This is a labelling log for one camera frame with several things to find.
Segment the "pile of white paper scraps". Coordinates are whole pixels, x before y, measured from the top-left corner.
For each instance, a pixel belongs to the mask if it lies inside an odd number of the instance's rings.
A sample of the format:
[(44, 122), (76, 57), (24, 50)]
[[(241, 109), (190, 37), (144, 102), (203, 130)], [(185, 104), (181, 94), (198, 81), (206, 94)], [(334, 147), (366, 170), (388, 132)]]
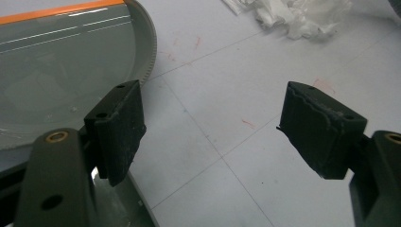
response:
[(253, 10), (266, 29), (282, 26), (291, 40), (332, 36), (352, 7), (350, 0), (221, 0), (235, 15)]

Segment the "grey dustpan with orange edge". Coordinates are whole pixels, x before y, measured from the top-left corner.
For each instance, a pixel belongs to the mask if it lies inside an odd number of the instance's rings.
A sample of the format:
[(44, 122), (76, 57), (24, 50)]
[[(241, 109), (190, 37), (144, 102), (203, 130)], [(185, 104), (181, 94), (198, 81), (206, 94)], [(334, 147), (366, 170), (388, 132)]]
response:
[(0, 227), (155, 227), (130, 168), (101, 179), (84, 117), (149, 77), (154, 24), (138, 0), (0, 17)]

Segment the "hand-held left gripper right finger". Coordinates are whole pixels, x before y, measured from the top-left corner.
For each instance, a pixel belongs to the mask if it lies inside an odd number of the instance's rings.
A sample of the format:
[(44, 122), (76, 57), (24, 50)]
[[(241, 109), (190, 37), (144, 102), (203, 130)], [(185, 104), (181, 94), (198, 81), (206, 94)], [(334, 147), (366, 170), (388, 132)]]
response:
[(366, 125), (365, 117), (321, 90), (288, 83), (279, 130), (320, 177), (345, 177), (351, 147), (361, 140)]

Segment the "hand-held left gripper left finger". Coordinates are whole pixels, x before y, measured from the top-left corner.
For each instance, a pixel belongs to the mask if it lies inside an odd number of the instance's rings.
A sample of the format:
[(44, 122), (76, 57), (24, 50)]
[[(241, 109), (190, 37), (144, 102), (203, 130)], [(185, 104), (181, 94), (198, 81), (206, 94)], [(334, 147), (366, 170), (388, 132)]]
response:
[(83, 131), (85, 151), (100, 178), (120, 184), (147, 131), (140, 82), (113, 87), (84, 117)]

